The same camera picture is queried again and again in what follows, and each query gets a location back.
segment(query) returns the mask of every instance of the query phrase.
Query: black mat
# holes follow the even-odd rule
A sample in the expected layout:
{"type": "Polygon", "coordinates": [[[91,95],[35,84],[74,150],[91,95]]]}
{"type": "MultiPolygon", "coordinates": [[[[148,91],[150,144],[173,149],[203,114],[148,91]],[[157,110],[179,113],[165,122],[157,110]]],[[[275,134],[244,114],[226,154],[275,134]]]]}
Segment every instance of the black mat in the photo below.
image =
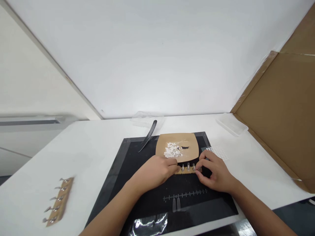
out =
{"type": "MultiPolygon", "coordinates": [[[[205,132],[195,133],[195,135],[199,153],[201,153],[201,148],[210,144],[205,132]]],[[[138,153],[143,139],[144,137],[123,140],[86,225],[116,196],[132,175],[155,154],[158,136],[153,136],[145,148],[138,153]]],[[[198,158],[190,161],[190,165],[197,162],[198,158]]],[[[203,167],[202,171],[207,177],[211,175],[211,171],[207,168],[203,167]]],[[[238,214],[237,209],[229,194],[207,188],[199,182],[195,174],[173,175],[164,184],[145,193],[139,199],[121,235],[132,235],[135,228],[138,234],[141,232],[144,235],[164,234],[236,214],[238,214]],[[173,197],[177,200],[178,196],[181,211],[172,212],[173,197]],[[139,231],[139,221],[142,223],[149,221],[153,224],[145,226],[144,231],[139,231]]]]}

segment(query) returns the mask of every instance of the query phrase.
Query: forearm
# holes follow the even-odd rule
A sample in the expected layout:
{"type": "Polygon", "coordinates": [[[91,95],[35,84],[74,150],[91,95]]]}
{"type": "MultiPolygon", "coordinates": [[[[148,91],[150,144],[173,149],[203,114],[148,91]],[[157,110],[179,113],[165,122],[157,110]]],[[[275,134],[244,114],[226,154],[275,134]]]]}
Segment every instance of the forearm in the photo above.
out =
{"type": "Polygon", "coordinates": [[[80,236],[119,235],[141,193],[128,181],[110,203],[91,221],[80,236]]]}
{"type": "Polygon", "coordinates": [[[257,235],[296,235],[269,207],[241,182],[230,193],[257,235]]]}

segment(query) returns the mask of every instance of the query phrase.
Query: clear plastic sheet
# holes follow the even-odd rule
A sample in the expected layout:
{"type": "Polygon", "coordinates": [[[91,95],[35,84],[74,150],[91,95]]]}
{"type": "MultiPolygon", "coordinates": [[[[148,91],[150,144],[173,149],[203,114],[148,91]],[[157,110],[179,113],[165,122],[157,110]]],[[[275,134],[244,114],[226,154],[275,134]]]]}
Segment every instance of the clear plastic sheet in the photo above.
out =
{"type": "Polygon", "coordinates": [[[130,121],[135,126],[139,127],[146,127],[151,128],[153,121],[157,120],[158,123],[155,127],[155,130],[158,130],[162,127],[164,123],[164,116],[160,113],[155,112],[144,112],[144,111],[138,111],[131,119],[130,121]]]}
{"type": "Polygon", "coordinates": [[[129,236],[154,236],[163,233],[167,226],[167,213],[134,220],[129,236]]]}

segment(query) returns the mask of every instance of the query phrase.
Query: clear plastic container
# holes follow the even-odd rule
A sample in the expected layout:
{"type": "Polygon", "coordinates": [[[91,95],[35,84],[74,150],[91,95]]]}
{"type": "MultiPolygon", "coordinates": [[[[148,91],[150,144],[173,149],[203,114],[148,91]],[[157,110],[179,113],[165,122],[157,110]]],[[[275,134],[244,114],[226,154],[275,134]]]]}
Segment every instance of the clear plastic container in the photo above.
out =
{"type": "Polygon", "coordinates": [[[235,137],[240,136],[243,132],[248,130],[248,127],[242,122],[238,121],[231,113],[221,114],[219,118],[216,119],[216,121],[235,137]]]}

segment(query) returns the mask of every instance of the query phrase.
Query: left hand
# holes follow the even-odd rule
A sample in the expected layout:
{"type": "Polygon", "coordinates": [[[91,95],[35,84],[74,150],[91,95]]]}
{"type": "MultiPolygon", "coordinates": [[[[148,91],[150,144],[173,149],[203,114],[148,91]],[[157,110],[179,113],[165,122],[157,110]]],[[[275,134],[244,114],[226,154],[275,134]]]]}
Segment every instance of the left hand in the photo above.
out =
{"type": "Polygon", "coordinates": [[[177,160],[153,156],[128,181],[140,194],[163,184],[169,177],[180,170],[177,160]]]}

